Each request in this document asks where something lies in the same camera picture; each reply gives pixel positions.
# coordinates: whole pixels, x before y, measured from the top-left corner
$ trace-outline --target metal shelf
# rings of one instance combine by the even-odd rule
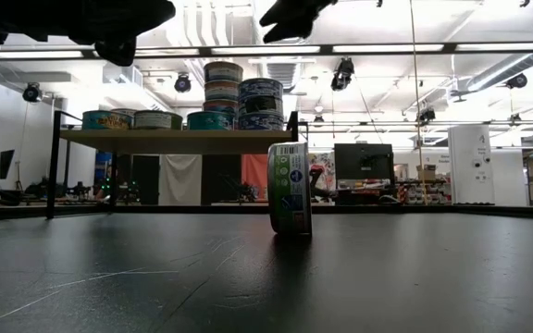
[[[117,154],[266,154],[273,143],[290,142],[284,130],[61,130],[61,139]]]

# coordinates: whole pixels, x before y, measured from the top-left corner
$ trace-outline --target tin can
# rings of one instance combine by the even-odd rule
[[[182,117],[171,112],[145,110],[135,114],[136,130],[182,130]]]
[[[113,111],[87,111],[83,113],[83,130],[128,130],[133,117]]]
[[[238,118],[240,130],[283,130],[283,116],[273,113],[251,113]]]
[[[240,83],[240,104],[248,98],[256,96],[272,96],[283,99],[283,85],[272,79],[249,79]]]
[[[232,115],[238,114],[238,102],[227,100],[208,101],[203,103],[203,111],[225,112]]]
[[[273,96],[255,96],[240,104],[240,116],[256,112],[274,113],[283,117],[283,101]]]
[[[234,115],[224,112],[194,112],[188,115],[189,130],[233,130]]]
[[[307,143],[275,143],[268,149],[268,208],[279,234],[312,234]]]
[[[205,65],[205,83],[214,80],[242,81],[243,69],[233,63],[216,61]]]
[[[205,100],[227,100],[238,102],[238,82],[214,80],[205,84]]]

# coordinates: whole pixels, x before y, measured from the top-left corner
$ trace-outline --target fluorescent light fixture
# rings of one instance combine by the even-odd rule
[[[315,64],[314,58],[288,58],[288,57],[274,57],[266,59],[248,59],[248,64]]]
[[[83,58],[81,51],[0,51],[0,59]]]
[[[294,55],[316,54],[320,46],[285,45],[285,46],[242,46],[213,48],[214,55]]]
[[[431,52],[440,51],[443,48],[443,44],[431,43],[431,44],[418,44],[415,46],[417,52]],[[386,52],[413,52],[412,44],[399,44],[399,45],[339,45],[333,46],[332,52],[334,53],[386,53]]]
[[[461,43],[456,51],[528,51],[533,52],[533,43]]]
[[[171,48],[171,49],[138,49],[135,57],[145,58],[147,56],[198,56],[197,48]]]

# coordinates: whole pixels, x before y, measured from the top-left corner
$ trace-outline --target scratched tabletop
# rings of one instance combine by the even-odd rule
[[[1,332],[533,332],[533,220],[0,221]]]

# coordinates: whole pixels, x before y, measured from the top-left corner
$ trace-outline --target stacked cans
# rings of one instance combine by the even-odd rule
[[[233,130],[243,69],[229,62],[205,65],[203,111],[188,115],[189,130]]]
[[[272,79],[250,79],[240,84],[240,130],[283,130],[283,85]]]

